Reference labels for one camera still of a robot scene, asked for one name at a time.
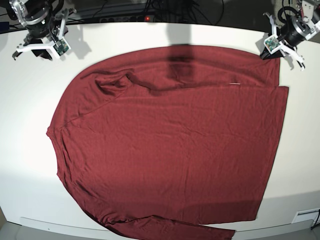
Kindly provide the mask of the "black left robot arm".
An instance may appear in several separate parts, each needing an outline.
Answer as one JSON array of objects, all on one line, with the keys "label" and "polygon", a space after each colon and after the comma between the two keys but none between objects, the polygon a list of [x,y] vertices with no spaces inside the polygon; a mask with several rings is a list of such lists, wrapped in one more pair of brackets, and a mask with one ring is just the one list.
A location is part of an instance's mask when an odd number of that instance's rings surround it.
[{"label": "black left robot arm", "polygon": [[298,54],[297,46],[320,33],[320,2],[298,0],[297,8],[281,2],[277,17],[283,26],[276,24],[274,15],[268,12],[263,14],[269,20],[271,32],[263,40],[264,48],[259,56],[262,60],[290,57],[303,71],[306,68],[305,59]]}]

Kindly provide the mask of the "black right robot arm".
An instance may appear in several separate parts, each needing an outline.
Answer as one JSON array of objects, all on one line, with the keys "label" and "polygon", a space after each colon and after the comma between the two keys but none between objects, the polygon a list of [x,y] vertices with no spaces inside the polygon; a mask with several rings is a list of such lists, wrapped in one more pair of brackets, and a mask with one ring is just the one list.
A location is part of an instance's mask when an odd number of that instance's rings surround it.
[{"label": "black right robot arm", "polygon": [[59,0],[56,7],[53,3],[53,0],[9,1],[17,20],[28,31],[24,43],[17,46],[12,54],[13,59],[22,53],[32,52],[36,57],[51,61],[52,56],[59,59],[71,49],[65,34],[68,32],[67,20],[75,10],[63,9],[63,0]]}]

